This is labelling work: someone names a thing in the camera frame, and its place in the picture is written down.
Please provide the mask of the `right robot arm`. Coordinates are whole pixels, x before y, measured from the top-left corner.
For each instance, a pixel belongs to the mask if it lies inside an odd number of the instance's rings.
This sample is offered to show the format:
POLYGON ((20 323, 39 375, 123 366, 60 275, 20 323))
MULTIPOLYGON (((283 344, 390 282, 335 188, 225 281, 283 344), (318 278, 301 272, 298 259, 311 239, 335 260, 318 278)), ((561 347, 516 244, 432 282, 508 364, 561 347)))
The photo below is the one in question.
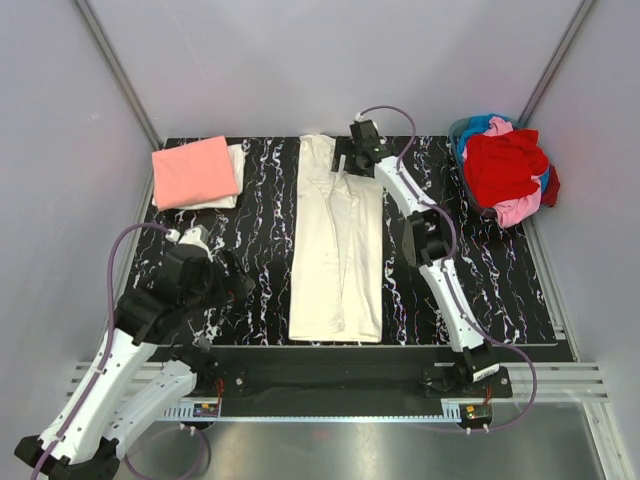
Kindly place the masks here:
POLYGON ((455 269, 456 231, 446 211, 417 184, 372 120, 356 119, 336 141, 347 174, 376 180, 404 218, 402 250, 429 286, 447 328, 454 364, 448 383, 466 396, 486 389, 500 365, 464 295, 455 269))

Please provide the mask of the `cream white t shirt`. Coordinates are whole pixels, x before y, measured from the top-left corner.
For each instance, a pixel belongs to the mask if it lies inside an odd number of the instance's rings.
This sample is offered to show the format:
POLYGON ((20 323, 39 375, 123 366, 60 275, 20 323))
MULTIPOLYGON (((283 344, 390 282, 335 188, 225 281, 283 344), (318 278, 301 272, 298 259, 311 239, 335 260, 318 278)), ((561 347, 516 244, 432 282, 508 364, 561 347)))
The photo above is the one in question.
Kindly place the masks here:
POLYGON ((383 189, 332 169, 335 139, 300 139, 288 334, 294 341, 382 338, 383 189))

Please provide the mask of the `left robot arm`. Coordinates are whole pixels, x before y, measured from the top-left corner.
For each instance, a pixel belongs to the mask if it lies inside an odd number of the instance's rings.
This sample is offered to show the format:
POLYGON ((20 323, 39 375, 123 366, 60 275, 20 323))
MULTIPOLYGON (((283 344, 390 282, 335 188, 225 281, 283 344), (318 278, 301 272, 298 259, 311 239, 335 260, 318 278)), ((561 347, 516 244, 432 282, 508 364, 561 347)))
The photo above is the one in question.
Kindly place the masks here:
POLYGON ((159 373, 130 400, 135 375, 195 310, 243 303, 255 284, 236 256, 211 258, 179 245, 118 300, 98 352, 79 386, 41 434, 22 438, 15 456, 32 475, 111 479, 147 428, 183 397, 221 394, 224 382, 209 344, 174 346, 159 373))

